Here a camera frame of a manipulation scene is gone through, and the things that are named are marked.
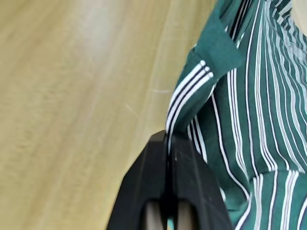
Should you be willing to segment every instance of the shirt sleeve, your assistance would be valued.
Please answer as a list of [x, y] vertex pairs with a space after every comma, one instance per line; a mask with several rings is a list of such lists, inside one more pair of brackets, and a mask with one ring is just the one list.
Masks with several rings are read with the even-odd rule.
[[169, 136], [174, 130], [184, 132], [211, 96], [219, 79], [242, 64], [242, 55], [227, 33], [227, 26], [231, 19], [234, 20], [238, 7], [232, 1], [219, 0], [197, 45], [188, 54], [169, 104], [166, 119]]

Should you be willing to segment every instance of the white stripes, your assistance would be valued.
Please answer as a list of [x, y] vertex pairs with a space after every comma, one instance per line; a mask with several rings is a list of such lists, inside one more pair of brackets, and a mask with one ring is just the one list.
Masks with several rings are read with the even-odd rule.
[[[270, 10], [269, 10], [270, 5], [269, 4], [270, 3], [268, 3], [266, 5], [266, 12], [267, 12], [266, 20], [268, 20], [269, 13], [270, 13]], [[279, 83], [278, 83], [278, 77], [277, 77], [277, 74], [276, 74], [276, 69], [275, 69], [275, 66], [274, 66], [273, 54], [272, 54], [272, 49], [271, 49], [271, 39], [272, 38], [270, 38], [270, 36], [269, 36], [269, 27], [268, 27], [267, 23], [266, 23], [266, 36], [265, 36], [265, 38], [266, 38], [266, 42], [268, 44], [268, 53], [269, 53], [270, 63], [271, 63], [271, 66], [272, 66], [273, 85], [274, 85], [274, 94], [275, 94], [275, 105], [276, 105], [276, 113], [277, 113], [277, 120], [278, 120], [279, 128], [280, 128], [282, 136], [283, 136], [283, 140], [284, 140], [284, 143], [285, 143], [285, 147], [287, 149], [287, 153], [289, 154], [291, 160], [296, 164], [296, 166], [297, 166], [297, 168], [300, 172], [305, 172], [303, 167], [300, 165], [300, 163], [297, 161], [297, 159], [295, 157], [295, 154], [292, 150], [292, 147], [291, 147], [290, 141], [288, 139], [286, 130], [284, 128], [285, 122], [283, 121], [282, 112], [281, 112], [281, 100], [280, 100], [280, 92], [279, 92]]]
[[259, 5], [261, 1], [258, 1], [258, 6], [256, 10], [256, 16], [254, 18], [253, 27], [250, 34], [249, 44], [248, 44], [248, 54], [247, 54], [247, 61], [246, 61], [246, 72], [245, 72], [245, 100], [246, 100], [246, 111], [247, 111], [247, 118], [248, 118], [248, 135], [249, 135], [249, 143], [250, 143], [250, 157], [251, 163], [255, 172], [255, 175], [258, 175], [256, 165], [255, 165], [255, 158], [254, 158], [254, 150], [253, 150], [253, 138], [252, 138], [252, 131], [251, 131], [251, 122], [250, 122], [250, 114], [249, 114], [249, 102], [248, 102], [248, 68], [249, 68], [249, 56], [250, 56], [250, 48], [251, 48], [251, 41], [254, 34], [256, 19], [258, 16]]
[[274, 174], [273, 194], [272, 194], [272, 199], [271, 199], [271, 204], [270, 204], [268, 230], [271, 230], [271, 227], [272, 227], [272, 213], [273, 213], [273, 206], [274, 206], [274, 201], [276, 197], [276, 189], [277, 189], [277, 174], [278, 174], [278, 171], [276, 170]]
[[267, 48], [267, 46], [266, 46], [266, 44], [264, 44], [265, 70], [266, 70], [266, 82], [267, 82], [267, 99], [268, 99], [268, 109], [269, 109], [270, 123], [271, 123], [271, 127], [272, 127], [272, 135], [273, 135], [274, 144], [275, 144], [275, 148], [276, 148], [277, 154], [284, 161], [284, 163], [286, 165], [286, 170], [289, 170], [290, 166], [289, 166], [288, 161], [286, 160], [286, 158], [279, 151], [279, 147], [278, 147], [277, 139], [276, 139], [276, 135], [275, 135], [275, 130], [274, 130], [274, 125], [273, 125], [273, 120], [272, 120], [270, 91], [269, 91], [269, 84], [268, 84], [269, 79], [268, 79], [268, 61], [267, 61], [267, 49], [266, 48]]
[[277, 164], [270, 154], [267, 146], [266, 131], [264, 125], [264, 118], [262, 112], [262, 100], [260, 92], [260, 79], [261, 79], [261, 46], [262, 46], [262, 19], [263, 11], [261, 12], [260, 27], [257, 40], [257, 50], [256, 50], [256, 66], [255, 66], [255, 99], [256, 99], [256, 112], [257, 112], [257, 122], [259, 129], [259, 141], [260, 141], [260, 152], [268, 167], [269, 171], [276, 170]]
[[197, 116], [195, 116], [188, 125], [188, 137], [193, 141], [197, 152], [202, 155], [203, 160], [207, 163], [206, 146], [201, 134], [201, 128]]
[[244, 212], [244, 214], [241, 216], [239, 222], [237, 223], [235, 230], [241, 229], [241, 227], [243, 226], [243, 223], [245, 222], [246, 218], [248, 217], [248, 215], [250, 213], [252, 198], [253, 198], [253, 195], [251, 194], [249, 199], [248, 199], [248, 207], [246, 208], [246, 211]]
[[238, 163], [238, 166], [244, 173], [247, 181], [249, 181], [243, 157], [243, 141], [242, 141], [242, 134], [240, 128], [237, 92], [236, 92], [236, 69], [233, 69], [227, 73], [227, 82], [228, 82], [227, 85], [228, 85], [228, 99], [229, 99], [231, 127], [236, 147], [236, 162]]
[[261, 226], [261, 215], [262, 215], [262, 187], [263, 187], [263, 175], [260, 174], [253, 178], [255, 200], [256, 200], [256, 220], [254, 230], [259, 230]]
[[[278, 55], [279, 55], [279, 58], [280, 58], [280, 61], [281, 61], [281, 63], [277, 60], [277, 55], [276, 55], [276, 52], [275, 52], [275, 47], [277, 48], [277, 51], [278, 51]], [[306, 163], [306, 161], [304, 160], [304, 158], [302, 157], [302, 155], [301, 155], [301, 150], [299, 150], [299, 148], [298, 148], [298, 146], [297, 146], [297, 143], [296, 143], [296, 138], [294, 137], [294, 135], [293, 135], [293, 131], [292, 131], [292, 129], [291, 129], [291, 126], [290, 126], [290, 124], [289, 124], [289, 115], [288, 115], [288, 111], [287, 111], [287, 97], [286, 97], [286, 89], [285, 89], [285, 84], [284, 84], [284, 81], [283, 81], [283, 77], [286, 79], [286, 81], [287, 81], [287, 85], [288, 85], [288, 87], [289, 87], [289, 89], [290, 89], [290, 99], [291, 99], [291, 101], [290, 101], [290, 106], [291, 106], [291, 110], [292, 110], [292, 112], [291, 112], [291, 115], [292, 115], [292, 120], [293, 120], [293, 123], [294, 123], [294, 125], [295, 125], [295, 129], [296, 129], [296, 131], [298, 132], [298, 133], [301, 133], [301, 131], [300, 131], [300, 126], [299, 126], [299, 124], [298, 124], [298, 120], [297, 120], [297, 115], [296, 115], [296, 110], [295, 110], [295, 98], [296, 98], [296, 95], [295, 95], [295, 93], [294, 93], [294, 89], [293, 89], [293, 87], [292, 87], [292, 85], [291, 85], [291, 83], [290, 83], [290, 81], [289, 81], [289, 79], [287, 78], [287, 71], [286, 71], [286, 69], [284, 68], [284, 61], [285, 61], [285, 59], [284, 59], [284, 56], [281, 54], [281, 51], [280, 51], [280, 37], [279, 36], [276, 36], [276, 45], [274, 44], [273, 45], [273, 50], [274, 50], [274, 56], [275, 56], [275, 61], [276, 61], [276, 63], [277, 63], [277, 67], [278, 67], [278, 71], [279, 71], [279, 79], [281, 80], [281, 82], [282, 82], [282, 86], [283, 86], [283, 92], [284, 92], [284, 96], [285, 96], [285, 100], [284, 100], [284, 106], [285, 106], [285, 115], [286, 115], [286, 121], [287, 121], [287, 123], [285, 123], [287, 126], [288, 126], [288, 129], [290, 130], [290, 134], [291, 134], [291, 137], [292, 137], [292, 140], [293, 140], [293, 143], [294, 143], [294, 145], [295, 145], [295, 148], [296, 148], [296, 150], [297, 150], [297, 153], [300, 155], [300, 157], [301, 157], [301, 159], [303, 160], [303, 162], [305, 163], [305, 165], [307, 166], [307, 163]], [[304, 138], [302, 137], [302, 134], [300, 135], [300, 138], [301, 138], [301, 141], [302, 141], [302, 143], [303, 143], [303, 147], [304, 147], [304, 152], [307, 152], [307, 149], [306, 149], [306, 141], [304, 140]], [[291, 154], [291, 159], [296, 163], [296, 165], [298, 165], [298, 167], [301, 167], [300, 166], [300, 164], [299, 164], [299, 162], [297, 161], [297, 159], [296, 159], [296, 156], [295, 156], [295, 153], [292, 151], [292, 152], [290, 152], [290, 154]]]
[[246, 188], [235, 178], [235, 176], [232, 174], [232, 172], [229, 168], [228, 159], [226, 157], [224, 146], [223, 146], [223, 138], [222, 138], [222, 132], [221, 132], [220, 118], [219, 118], [219, 114], [218, 114], [218, 111], [217, 111], [217, 106], [216, 106], [214, 95], [212, 95], [211, 98], [212, 98], [214, 112], [215, 112], [217, 130], [218, 130], [218, 134], [219, 134], [220, 150], [221, 150], [221, 153], [222, 153], [222, 156], [223, 156], [223, 160], [224, 160], [224, 163], [225, 163], [225, 166], [226, 166], [226, 170], [227, 170], [230, 178], [242, 189], [242, 191], [243, 191], [243, 193], [246, 197], [246, 200], [247, 200], [247, 199], [249, 199], [249, 194], [248, 194]]
[[306, 211], [306, 207], [307, 207], [307, 198], [305, 199], [303, 206], [301, 208], [301, 211], [299, 212], [298, 222], [297, 222], [297, 230], [301, 229], [301, 224], [302, 224], [302, 220], [303, 220], [303, 217], [304, 217], [304, 213]]
[[210, 71], [210, 68], [206, 66], [204, 60], [201, 60], [200, 63], [176, 87], [170, 101], [170, 107], [166, 119], [166, 132], [168, 133], [169, 138], [168, 152], [170, 152], [171, 148], [171, 137], [174, 131], [174, 126], [182, 107], [190, 97], [212, 77], [213, 73]]
[[298, 172], [289, 171], [289, 174], [285, 183], [285, 195], [283, 200], [283, 210], [280, 229], [288, 230], [290, 223], [290, 214], [291, 214], [291, 203], [293, 197], [294, 186], [298, 178]]

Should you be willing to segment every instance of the black plastic part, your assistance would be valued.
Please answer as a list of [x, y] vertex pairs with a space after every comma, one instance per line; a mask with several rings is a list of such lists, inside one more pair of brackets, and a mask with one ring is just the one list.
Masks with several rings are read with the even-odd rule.
[[142, 209], [156, 200], [166, 229], [169, 216], [175, 218], [180, 200], [190, 203], [199, 230], [233, 229], [213, 172], [190, 140], [181, 134], [172, 137], [171, 153], [166, 152], [166, 134], [154, 134], [126, 173], [107, 230], [141, 230]]
[[173, 191], [197, 213], [200, 230], [233, 229], [213, 172], [183, 135], [172, 139]]
[[165, 131], [154, 134], [126, 173], [107, 226], [108, 230], [141, 229], [142, 209], [160, 200], [165, 190]]

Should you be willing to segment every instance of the shirt fabric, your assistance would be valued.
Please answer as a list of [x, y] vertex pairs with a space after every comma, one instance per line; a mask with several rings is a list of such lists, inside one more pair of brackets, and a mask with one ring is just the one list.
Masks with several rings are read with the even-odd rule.
[[193, 141], [235, 229], [307, 229], [307, 38], [291, 8], [219, 0], [170, 101], [169, 137]]

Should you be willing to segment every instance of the wooden floor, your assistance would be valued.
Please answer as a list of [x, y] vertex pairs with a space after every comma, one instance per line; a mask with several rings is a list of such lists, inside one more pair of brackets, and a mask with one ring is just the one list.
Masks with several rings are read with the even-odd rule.
[[214, 2], [0, 1], [1, 230], [105, 228]]

